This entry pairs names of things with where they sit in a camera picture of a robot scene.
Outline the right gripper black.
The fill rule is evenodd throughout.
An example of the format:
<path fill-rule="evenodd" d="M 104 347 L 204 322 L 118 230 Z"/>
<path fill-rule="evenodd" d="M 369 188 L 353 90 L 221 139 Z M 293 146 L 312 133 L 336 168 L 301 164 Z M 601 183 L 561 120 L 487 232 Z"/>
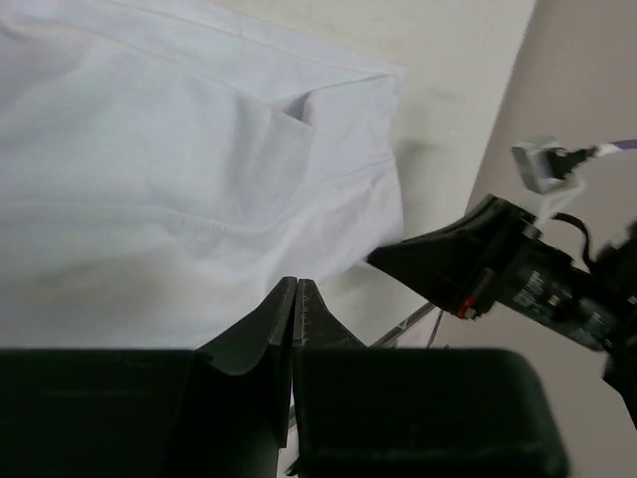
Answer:
<path fill-rule="evenodd" d="M 459 319 L 499 304 L 590 350 L 617 347 L 635 328 L 635 241 L 597 259 L 584 246 L 578 269 L 542 241 L 534 220 L 489 194 L 454 223 L 379 248 L 367 262 Z"/>

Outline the white skirt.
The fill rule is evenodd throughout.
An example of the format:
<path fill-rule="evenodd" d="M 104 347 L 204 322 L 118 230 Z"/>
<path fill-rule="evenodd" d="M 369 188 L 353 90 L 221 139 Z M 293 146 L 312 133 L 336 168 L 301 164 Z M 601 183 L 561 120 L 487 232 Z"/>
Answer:
<path fill-rule="evenodd" d="M 207 1 L 1 5 L 1 343 L 195 348 L 397 240 L 404 72 Z"/>

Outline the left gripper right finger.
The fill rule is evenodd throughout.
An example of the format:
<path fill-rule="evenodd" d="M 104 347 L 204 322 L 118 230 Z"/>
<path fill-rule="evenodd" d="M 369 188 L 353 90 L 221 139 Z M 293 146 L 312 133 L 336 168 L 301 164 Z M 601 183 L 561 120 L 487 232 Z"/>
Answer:
<path fill-rule="evenodd" d="M 293 345 L 314 348 L 365 348 L 359 340 L 327 308 L 318 285 L 308 279 L 298 282 Z"/>

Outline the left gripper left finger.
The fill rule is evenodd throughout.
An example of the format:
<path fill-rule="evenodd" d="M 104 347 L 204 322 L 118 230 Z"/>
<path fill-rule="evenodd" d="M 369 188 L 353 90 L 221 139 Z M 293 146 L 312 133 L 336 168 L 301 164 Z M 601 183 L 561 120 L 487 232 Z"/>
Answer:
<path fill-rule="evenodd" d="M 255 411 L 281 448 L 288 442 L 298 280 L 285 277 L 259 306 L 198 352 L 217 375 L 215 394 Z"/>

